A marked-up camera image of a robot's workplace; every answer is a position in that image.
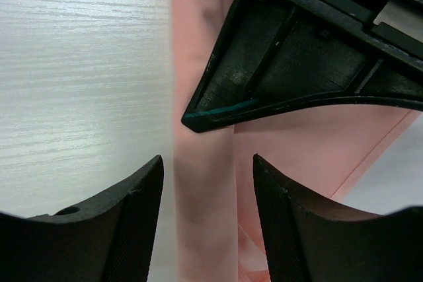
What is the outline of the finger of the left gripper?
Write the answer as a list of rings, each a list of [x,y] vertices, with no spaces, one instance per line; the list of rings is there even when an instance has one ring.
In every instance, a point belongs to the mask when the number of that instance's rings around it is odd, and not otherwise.
[[[300,57],[288,36],[306,0],[234,0],[182,123],[202,133],[295,110],[334,104],[422,109],[422,63],[362,63]]]

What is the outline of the pink cloth napkin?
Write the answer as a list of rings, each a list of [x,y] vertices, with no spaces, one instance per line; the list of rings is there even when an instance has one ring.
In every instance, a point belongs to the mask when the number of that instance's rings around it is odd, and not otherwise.
[[[388,106],[324,106],[197,134],[182,115],[233,0],[172,0],[174,188],[180,281],[267,281],[252,179],[259,154],[341,199],[419,117]]]

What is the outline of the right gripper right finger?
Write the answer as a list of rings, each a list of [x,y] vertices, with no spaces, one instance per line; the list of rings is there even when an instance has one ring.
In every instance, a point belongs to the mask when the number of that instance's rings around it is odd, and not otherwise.
[[[254,191],[272,281],[422,280],[422,208],[368,213],[314,192],[253,158]]]

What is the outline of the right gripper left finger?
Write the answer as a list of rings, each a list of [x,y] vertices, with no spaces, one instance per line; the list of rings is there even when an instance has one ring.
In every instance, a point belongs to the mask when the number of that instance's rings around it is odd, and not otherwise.
[[[1,214],[1,280],[146,281],[163,191],[161,156],[54,215]]]

